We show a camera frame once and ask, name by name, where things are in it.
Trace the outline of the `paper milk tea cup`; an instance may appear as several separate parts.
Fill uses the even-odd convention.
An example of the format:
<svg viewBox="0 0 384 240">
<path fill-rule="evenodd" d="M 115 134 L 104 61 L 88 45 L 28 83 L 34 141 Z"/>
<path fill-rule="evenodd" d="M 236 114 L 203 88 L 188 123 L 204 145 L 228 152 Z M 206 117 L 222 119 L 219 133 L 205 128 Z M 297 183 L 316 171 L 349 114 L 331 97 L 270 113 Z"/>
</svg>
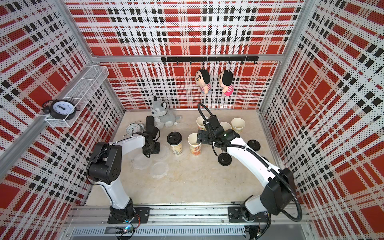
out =
<svg viewBox="0 0 384 240">
<path fill-rule="evenodd" d="M 182 141 L 168 141 L 174 155 L 179 156 L 183 152 Z"/>
</svg>

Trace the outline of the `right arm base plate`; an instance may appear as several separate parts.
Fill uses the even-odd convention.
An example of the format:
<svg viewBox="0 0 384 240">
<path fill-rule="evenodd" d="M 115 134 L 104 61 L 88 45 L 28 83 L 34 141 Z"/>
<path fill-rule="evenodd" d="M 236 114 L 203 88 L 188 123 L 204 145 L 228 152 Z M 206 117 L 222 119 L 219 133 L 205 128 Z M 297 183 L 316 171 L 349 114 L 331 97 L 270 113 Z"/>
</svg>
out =
<svg viewBox="0 0 384 240">
<path fill-rule="evenodd" d="M 267 223 L 268 214 L 265 212 L 251 214 L 245 207 L 228 207 L 228 217 L 230 223 Z"/>
</svg>

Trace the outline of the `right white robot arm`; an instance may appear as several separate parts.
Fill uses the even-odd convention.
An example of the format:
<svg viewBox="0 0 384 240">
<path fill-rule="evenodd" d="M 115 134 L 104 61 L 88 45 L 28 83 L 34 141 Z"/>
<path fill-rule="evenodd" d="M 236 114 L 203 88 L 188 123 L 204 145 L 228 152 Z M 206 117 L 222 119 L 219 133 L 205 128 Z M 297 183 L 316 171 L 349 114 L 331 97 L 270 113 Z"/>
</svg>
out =
<svg viewBox="0 0 384 240">
<path fill-rule="evenodd" d="M 211 145 L 213 150 L 221 149 L 218 162 L 228 166 L 232 158 L 240 161 L 260 182 L 264 188 L 258 196 L 251 196 L 242 204 L 241 214 L 251 221 L 259 213 L 270 215 L 284 214 L 294 222 L 303 217 L 302 207 L 294 191 L 293 173 L 285 168 L 271 164 L 253 150 L 234 130 L 224 130 L 217 117 L 203 117 L 205 130 L 198 131 L 197 143 Z"/>
</svg>

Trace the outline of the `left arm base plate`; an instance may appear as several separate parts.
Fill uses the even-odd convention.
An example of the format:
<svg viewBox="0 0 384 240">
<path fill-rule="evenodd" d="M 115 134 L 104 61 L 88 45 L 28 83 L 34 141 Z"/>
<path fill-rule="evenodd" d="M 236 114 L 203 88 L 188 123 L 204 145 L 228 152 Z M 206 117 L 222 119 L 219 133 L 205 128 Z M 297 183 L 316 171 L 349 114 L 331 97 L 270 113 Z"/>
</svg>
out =
<svg viewBox="0 0 384 240">
<path fill-rule="evenodd" d="M 123 223 L 133 223 L 133 224 L 146 224 L 150 215 L 150 208 L 128 208 L 117 210 L 110 207 L 110 216 L 108 218 L 108 224 L 123 224 Z"/>
</svg>

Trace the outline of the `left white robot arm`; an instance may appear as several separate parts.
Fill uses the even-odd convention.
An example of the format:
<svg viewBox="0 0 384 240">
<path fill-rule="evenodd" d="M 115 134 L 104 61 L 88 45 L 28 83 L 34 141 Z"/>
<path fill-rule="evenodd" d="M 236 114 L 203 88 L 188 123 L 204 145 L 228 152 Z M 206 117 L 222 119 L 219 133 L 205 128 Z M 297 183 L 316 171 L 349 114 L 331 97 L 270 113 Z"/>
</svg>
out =
<svg viewBox="0 0 384 240">
<path fill-rule="evenodd" d="M 154 117 L 147 116 L 144 132 L 131 133 L 130 137 L 113 143 L 99 142 L 95 145 L 86 167 L 86 176 L 90 182 L 101 186 L 110 199 L 109 223 L 129 222 L 136 217 L 132 198 L 126 194 L 120 180 L 123 155 L 138 149 L 147 158 L 159 154 L 159 137 Z"/>
</svg>

